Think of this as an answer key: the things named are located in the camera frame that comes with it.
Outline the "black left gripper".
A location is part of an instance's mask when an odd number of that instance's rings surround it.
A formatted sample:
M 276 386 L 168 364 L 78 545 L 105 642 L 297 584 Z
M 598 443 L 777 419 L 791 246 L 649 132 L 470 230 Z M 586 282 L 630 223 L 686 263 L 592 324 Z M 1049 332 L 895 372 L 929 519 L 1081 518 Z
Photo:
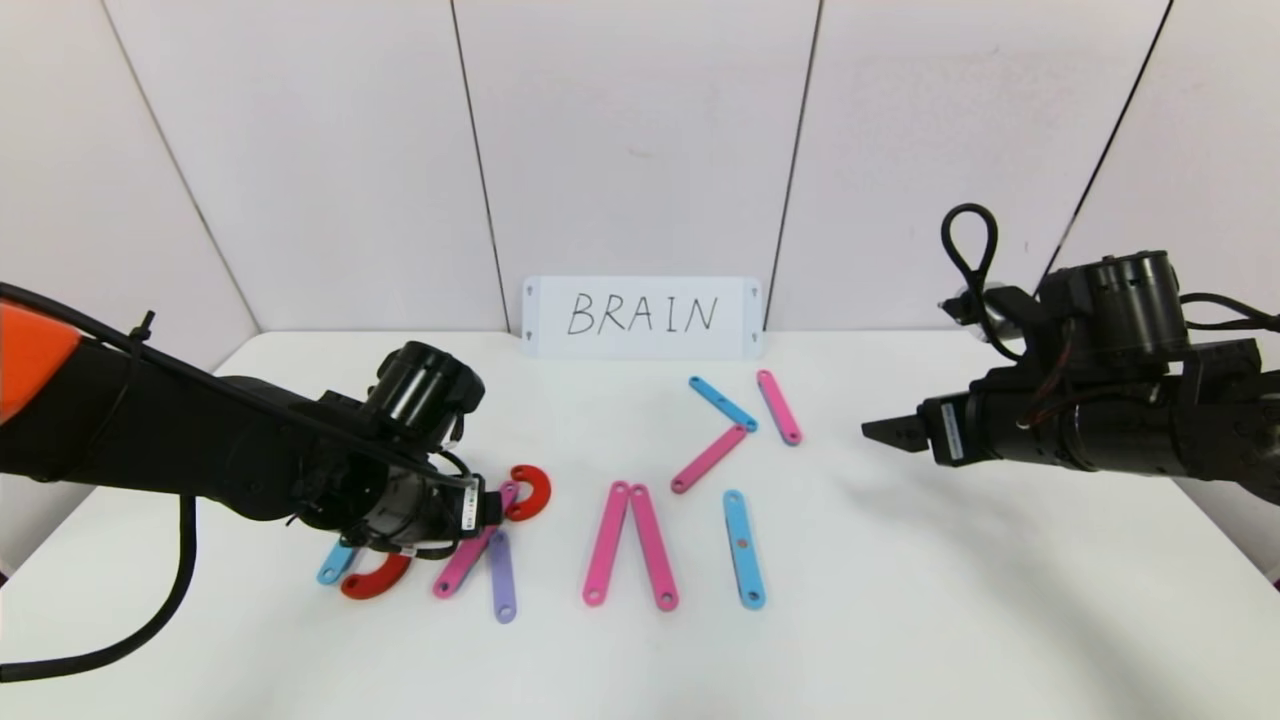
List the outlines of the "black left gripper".
M 452 555 L 506 518 L 506 495 L 481 477 L 396 469 L 372 506 L 372 548 L 397 555 Z

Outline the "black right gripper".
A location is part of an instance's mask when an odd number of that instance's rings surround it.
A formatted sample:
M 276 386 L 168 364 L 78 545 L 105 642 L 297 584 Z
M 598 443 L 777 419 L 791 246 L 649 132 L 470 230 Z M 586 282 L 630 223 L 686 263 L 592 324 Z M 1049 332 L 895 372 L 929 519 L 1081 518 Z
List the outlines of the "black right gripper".
M 1030 386 L 974 382 L 955 395 L 925 400 L 918 414 L 867 421 L 865 438 L 908 454 L 932 446 L 934 461 L 964 468 L 1009 461 L 1076 470 L 1079 438 L 1066 395 L 1032 401 Z

